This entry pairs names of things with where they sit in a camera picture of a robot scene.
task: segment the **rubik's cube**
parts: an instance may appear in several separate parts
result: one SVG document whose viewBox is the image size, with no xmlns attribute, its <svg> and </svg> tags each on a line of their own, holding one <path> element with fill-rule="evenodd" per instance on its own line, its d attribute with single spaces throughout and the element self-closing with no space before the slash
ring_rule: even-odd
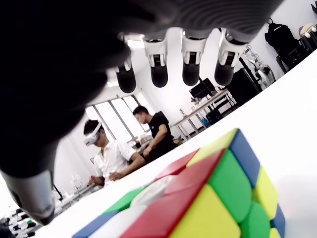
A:
<svg viewBox="0 0 317 238">
<path fill-rule="evenodd" d="M 171 163 L 73 238 L 284 238 L 278 194 L 234 129 Z"/>
</svg>

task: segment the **window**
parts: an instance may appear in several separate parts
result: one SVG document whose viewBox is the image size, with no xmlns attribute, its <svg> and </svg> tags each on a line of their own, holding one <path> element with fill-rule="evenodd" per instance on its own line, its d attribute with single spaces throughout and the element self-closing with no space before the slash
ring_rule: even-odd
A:
<svg viewBox="0 0 317 238">
<path fill-rule="evenodd" d="M 87 114 L 87 116 L 88 116 L 91 120 L 102 121 L 102 120 L 100 119 L 100 117 L 98 116 L 96 110 L 95 110 L 93 107 L 88 107 L 88 108 L 86 108 L 86 114 Z M 113 136 L 111 135 L 111 133 L 108 131 L 107 126 L 104 125 L 104 123 L 103 123 L 103 128 L 105 129 L 105 133 L 106 133 L 106 136 L 107 136 L 108 140 L 109 140 L 109 141 L 113 141 L 114 138 L 113 138 Z"/>
<path fill-rule="evenodd" d="M 135 119 L 130 109 L 122 99 L 113 100 L 112 104 L 114 105 L 114 107 L 116 108 L 116 110 L 118 111 L 119 115 L 126 123 L 128 128 L 130 129 L 134 137 L 137 137 L 144 133 L 144 130 L 142 129 L 141 125 Z"/>
<path fill-rule="evenodd" d="M 116 139 L 122 141 L 129 141 L 132 139 L 132 136 L 124 127 L 123 123 L 120 121 L 118 115 L 115 113 L 109 102 L 100 103 L 96 105 L 96 108 L 106 121 Z"/>
<path fill-rule="evenodd" d="M 146 108 L 148 109 L 148 111 L 149 111 L 149 113 L 150 113 L 151 115 L 154 115 L 154 114 L 155 114 L 154 110 L 152 109 L 152 107 L 150 106 L 150 104 L 148 103 L 148 101 L 145 99 L 145 97 L 144 97 L 141 93 L 139 93 L 139 94 L 136 96 L 136 99 L 138 100 L 138 102 L 140 103 L 140 105 L 142 105 L 142 106 L 144 106 L 144 107 L 146 107 Z"/>
<path fill-rule="evenodd" d="M 139 105 L 145 106 L 151 114 L 154 113 L 152 107 L 140 93 L 137 97 L 128 96 L 88 107 L 86 114 L 90 119 L 103 122 L 103 127 L 110 141 L 117 139 L 129 142 L 150 131 L 147 124 L 139 124 L 132 114 Z"/>
<path fill-rule="evenodd" d="M 129 96 L 129 97 L 125 97 L 125 98 L 123 98 L 123 100 L 125 101 L 125 103 L 128 105 L 128 107 L 129 107 L 129 109 L 133 112 L 134 111 L 134 109 L 138 106 L 138 103 L 137 103 L 137 101 L 135 101 L 135 99 L 132 97 L 132 96 Z M 141 125 L 142 127 L 143 127 L 143 129 L 145 130 L 145 131 L 147 131 L 147 130 L 149 130 L 150 128 L 149 128 L 149 125 L 147 125 L 147 124 L 145 124 L 145 125 Z"/>
</svg>

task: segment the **short black hair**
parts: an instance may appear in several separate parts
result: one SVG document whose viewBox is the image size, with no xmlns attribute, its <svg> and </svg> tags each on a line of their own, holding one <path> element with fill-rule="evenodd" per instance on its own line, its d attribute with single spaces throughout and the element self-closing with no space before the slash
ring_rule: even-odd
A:
<svg viewBox="0 0 317 238">
<path fill-rule="evenodd" d="M 133 115 L 141 114 L 141 113 L 149 114 L 149 111 L 143 106 L 137 106 L 137 108 L 134 109 L 134 111 L 133 111 Z"/>
<path fill-rule="evenodd" d="M 84 127 L 84 135 L 87 135 L 96 129 L 97 125 L 99 124 L 98 120 L 87 120 Z M 103 129 L 103 125 L 100 126 L 99 132 Z"/>
</svg>

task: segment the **vr headset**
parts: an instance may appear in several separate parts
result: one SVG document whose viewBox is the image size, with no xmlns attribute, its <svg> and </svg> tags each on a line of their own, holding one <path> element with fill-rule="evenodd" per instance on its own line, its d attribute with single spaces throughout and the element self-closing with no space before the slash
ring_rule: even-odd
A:
<svg viewBox="0 0 317 238">
<path fill-rule="evenodd" d="M 86 139 L 84 140 L 84 144 L 89 146 L 94 144 L 96 141 L 100 139 L 100 132 L 98 131 L 101 127 L 102 123 L 99 122 L 97 127 L 94 129 L 94 131 L 88 135 L 86 135 Z"/>
</svg>

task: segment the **white table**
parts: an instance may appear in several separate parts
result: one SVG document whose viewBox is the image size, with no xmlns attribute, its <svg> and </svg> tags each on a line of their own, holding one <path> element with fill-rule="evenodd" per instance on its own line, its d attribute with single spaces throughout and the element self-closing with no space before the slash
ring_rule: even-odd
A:
<svg viewBox="0 0 317 238">
<path fill-rule="evenodd" d="M 242 129 L 279 192 L 286 238 L 317 237 L 317 51 L 269 88 L 215 125 L 127 177 L 83 198 L 36 232 L 39 238 L 70 238 L 128 191 L 168 164 Z"/>
<path fill-rule="evenodd" d="M 174 123 L 171 127 L 176 127 L 178 129 L 178 131 L 181 133 L 181 135 L 184 136 L 184 140 L 187 141 L 187 137 L 191 138 L 190 134 L 185 130 L 185 128 L 183 127 L 182 123 L 188 121 L 189 124 L 192 126 L 192 128 L 194 129 L 194 131 L 196 132 L 196 134 L 198 134 L 198 130 L 195 127 L 195 125 L 193 124 L 191 117 L 196 116 L 198 118 L 198 120 L 202 123 L 204 129 L 207 129 L 207 127 L 205 126 L 205 124 L 202 122 L 201 118 L 198 116 L 198 113 L 202 110 L 204 110 L 206 107 L 210 106 L 210 104 L 212 104 L 213 102 L 215 102 L 217 99 L 221 98 L 222 96 L 226 95 L 229 91 L 227 89 L 224 89 L 223 91 L 221 91 L 220 93 L 217 93 L 216 95 L 212 96 L 211 98 L 209 98 L 207 101 L 203 102 L 202 104 L 199 105 L 198 108 L 196 108 L 194 111 L 192 111 L 189 115 L 184 116 L 184 118 L 176 123 Z"/>
</svg>

